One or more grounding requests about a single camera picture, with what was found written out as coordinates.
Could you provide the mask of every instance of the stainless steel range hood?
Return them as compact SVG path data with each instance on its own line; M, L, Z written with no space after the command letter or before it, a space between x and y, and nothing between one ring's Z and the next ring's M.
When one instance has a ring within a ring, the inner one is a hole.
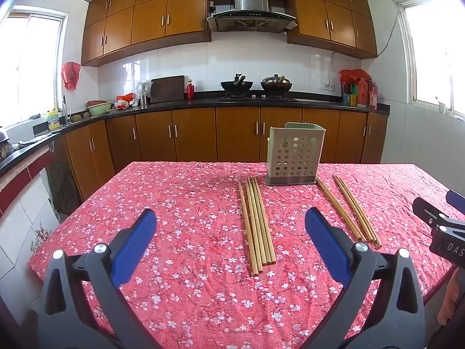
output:
M295 17L272 12L268 0L234 0L236 9L207 18L212 31L264 31L280 33L297 26Z

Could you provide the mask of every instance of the plastic bag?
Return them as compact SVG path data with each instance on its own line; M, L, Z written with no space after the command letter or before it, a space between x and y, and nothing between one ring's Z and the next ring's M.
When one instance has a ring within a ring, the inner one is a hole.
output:
M67 62L63 65L61 68L61 77L65 83L66 90L76 90L80 70L81 65L75 62Z

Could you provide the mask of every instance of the silver bolt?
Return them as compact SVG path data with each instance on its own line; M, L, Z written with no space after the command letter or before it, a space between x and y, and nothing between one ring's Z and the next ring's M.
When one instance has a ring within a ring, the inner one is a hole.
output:
M106 251L106 245L105 244L97 244L94 246L94 252L95 253L103 253Z
M53 253L53 258L55 260L62 258L62 257L63 257L63 251L61 249L58 249L57 251Z
M366 252L368 250L368 246L365 243L358 242L355 244L355 249L359 252Z
M405 248L401 248L399 249L399 255L403 258L409 258L410 253L408 253L408 250L406 250Z

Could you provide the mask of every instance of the pink floral tablecloth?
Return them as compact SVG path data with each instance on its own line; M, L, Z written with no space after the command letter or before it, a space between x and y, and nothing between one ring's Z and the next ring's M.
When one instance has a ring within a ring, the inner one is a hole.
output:
M157 232L121 291L164 348L298 348L342 288L304 229L305 212L316 206L332 225L347 230L317 186L267 187L265 173L265 164L132 163L62 223L29 265L43 279L56 249L73 255L110 242L150 208L158 218ZM410 251L426 296L450 263L429 251L430 229L413 215L412 202L420 196L465 219L447 205L447 189L414 165L321 164L319 177L347 211L334 173L372 219L382 251ZM237 186L249 175L259 178L277 257L255 278L250 277ZM353 333L368 315L376 286ZM109 329L91 286L85 290L99 324Z

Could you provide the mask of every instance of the bundle of chopsticks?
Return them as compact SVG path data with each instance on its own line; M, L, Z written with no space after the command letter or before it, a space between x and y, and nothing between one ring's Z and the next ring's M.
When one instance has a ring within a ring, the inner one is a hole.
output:
M239 182L239 194L246 223L252 276L256 276L263 272L264 265L276 263L276 255L274 254L273 242L271 241L270 228L268 226L267 215L264 211L259 183L255 177L247 179L246 189L250 220L247 214L242 185Z
M316 182L319 188L323 191L323 193L325 193L325 195L334 205L336 210L338 210L339 214L341 214L342 218L346 222L347 227L352 231L354 237L358 241L369 241L377 245L378 247L381 247L381 240L376 234L376 231L373 229L373 225L371 224L370 219L368 219L368 216L366 215L362 206L360 206L359 202L355 199L354 195L347 187L344 180L336 175L333 175L333 178L341 193L346 198L347 203L352 208L352 211L354 212L355 216L359 220L362 229L360 229L357 226L357 224L350 218L347 211L341 206L341 204L331 193L329 188L318 177L316 178Z

